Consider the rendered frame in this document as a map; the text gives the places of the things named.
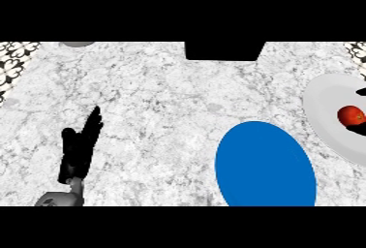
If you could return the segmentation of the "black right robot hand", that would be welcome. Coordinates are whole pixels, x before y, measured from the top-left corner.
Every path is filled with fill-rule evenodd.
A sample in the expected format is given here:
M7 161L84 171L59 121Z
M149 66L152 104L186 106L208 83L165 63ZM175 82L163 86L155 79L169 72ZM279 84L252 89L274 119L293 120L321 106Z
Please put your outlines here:
M360 95L360 96L366 96L366 87L358 89L355 91L355 93ZM361 135L366 137L366 121L357 125L348 125L345 127L352 133Z

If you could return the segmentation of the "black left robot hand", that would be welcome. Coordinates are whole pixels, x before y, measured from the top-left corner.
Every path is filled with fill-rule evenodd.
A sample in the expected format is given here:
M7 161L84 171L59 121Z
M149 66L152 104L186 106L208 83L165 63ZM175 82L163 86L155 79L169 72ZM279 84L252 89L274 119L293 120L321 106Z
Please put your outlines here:
M103 128L100 108L94 107L82 130L76 132L72 128L62 130L63 158L60 163L57 181L62 184L73 177L87 176L91 164L93 149Z

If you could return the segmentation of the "red tomato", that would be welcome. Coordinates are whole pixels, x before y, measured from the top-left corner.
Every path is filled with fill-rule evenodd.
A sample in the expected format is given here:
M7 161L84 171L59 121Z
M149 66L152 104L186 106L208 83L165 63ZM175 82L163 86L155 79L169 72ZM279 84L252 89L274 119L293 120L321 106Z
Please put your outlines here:
M338 110L338 119L344 126L366 122L366 114L357 106L345 106Z

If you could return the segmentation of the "white round plate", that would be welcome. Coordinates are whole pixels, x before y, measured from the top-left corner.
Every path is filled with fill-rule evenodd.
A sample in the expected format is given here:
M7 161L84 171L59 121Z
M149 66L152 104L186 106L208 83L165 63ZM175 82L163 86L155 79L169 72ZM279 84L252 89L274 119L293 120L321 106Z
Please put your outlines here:
M358 107L366 113L366 96L355 91L366 81L341 74L315 77L302 93L302 108L311 129L332 150L354 164L366 167L366 137L352 133L338 119L345 106Z

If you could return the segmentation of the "blue oval plate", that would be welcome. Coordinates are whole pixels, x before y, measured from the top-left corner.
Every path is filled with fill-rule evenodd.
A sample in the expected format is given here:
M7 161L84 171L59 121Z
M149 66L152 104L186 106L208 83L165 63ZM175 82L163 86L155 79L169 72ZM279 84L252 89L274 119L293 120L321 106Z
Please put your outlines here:
M273 124L248 121L223 136L215 178L230 206L313 206L315 177L293 137Z

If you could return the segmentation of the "black appliance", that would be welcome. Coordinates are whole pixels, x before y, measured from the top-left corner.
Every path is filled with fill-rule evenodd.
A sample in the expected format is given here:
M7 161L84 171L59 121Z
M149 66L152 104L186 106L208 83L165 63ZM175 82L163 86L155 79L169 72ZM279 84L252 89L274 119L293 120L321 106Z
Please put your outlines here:
M186 42L189 60L255 61L264 42Z

